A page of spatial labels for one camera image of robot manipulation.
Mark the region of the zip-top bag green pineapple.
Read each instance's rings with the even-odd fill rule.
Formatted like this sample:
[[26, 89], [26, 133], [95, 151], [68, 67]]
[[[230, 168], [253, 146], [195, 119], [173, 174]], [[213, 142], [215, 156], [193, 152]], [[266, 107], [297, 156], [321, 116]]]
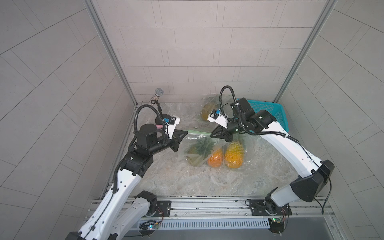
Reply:
[[180, 144], [178, 161], [192, 167], [219, 168], [224, 163], [225, 145], [225, 140], [211, 138], [209, 133], [189, 131]]

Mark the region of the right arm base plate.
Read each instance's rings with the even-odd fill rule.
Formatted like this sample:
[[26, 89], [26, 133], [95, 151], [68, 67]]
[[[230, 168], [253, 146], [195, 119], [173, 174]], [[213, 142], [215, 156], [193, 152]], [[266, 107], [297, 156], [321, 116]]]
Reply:
[[289, 204], [283, 207], [278, 207], [274, 203], [271, 206], [266, 206], [265, 200], [251, 200], [245, 201], [247, 207], [251, 209], [253, 216], [291, 216], [292, 211]]

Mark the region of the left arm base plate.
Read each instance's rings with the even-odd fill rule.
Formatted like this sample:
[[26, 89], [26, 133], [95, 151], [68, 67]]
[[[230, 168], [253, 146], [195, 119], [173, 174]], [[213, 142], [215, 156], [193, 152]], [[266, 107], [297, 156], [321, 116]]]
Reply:
[[162, 218], [169, 217], [171, 212], [171, 201], [157, 201], [155, 211], [150, 215], [145, 215], [146, 218]]

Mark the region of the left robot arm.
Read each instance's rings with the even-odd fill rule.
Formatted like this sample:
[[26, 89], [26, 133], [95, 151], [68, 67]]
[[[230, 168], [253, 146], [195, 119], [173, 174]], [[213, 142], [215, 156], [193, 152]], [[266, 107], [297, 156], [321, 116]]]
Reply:
[[125, 211], [122, 208], [154, 162], [154, 155], [166, 149], [177, 152], [187, 134], [188, 131], [177, 130], [169, 124], [161, 129], [145, 124], [135, 130], [127, 154], [115, 168], [111, 189], [81, 229], [70, 232], [66, 238], [121, 240], [142, 217], [152, 216], [157, 210], [157, 196], [148, 191], [139, 193]]

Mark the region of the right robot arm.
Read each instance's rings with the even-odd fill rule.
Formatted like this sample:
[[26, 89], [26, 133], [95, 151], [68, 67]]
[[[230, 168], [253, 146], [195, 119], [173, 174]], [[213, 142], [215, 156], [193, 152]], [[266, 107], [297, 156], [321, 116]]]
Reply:
[[271, 113], [266, 110], [255, 112], [245, 98], [232, 103], [231, 109], [234, 114], [232, 120], [221, 109], [214, 109], [208, 115], [208, 121], [217, 124], [211, 132], [211, 138], [232, 142], [235, 134], [260, 136], [275, 147], [299, 175], [290, 184], [275, 188], [265, 197], [260, 207], [269, 215], [279, 214], [282, 207], [294, 201], [310, 203], [326, 185], [331, 184], [334, 164], [308, 152]]

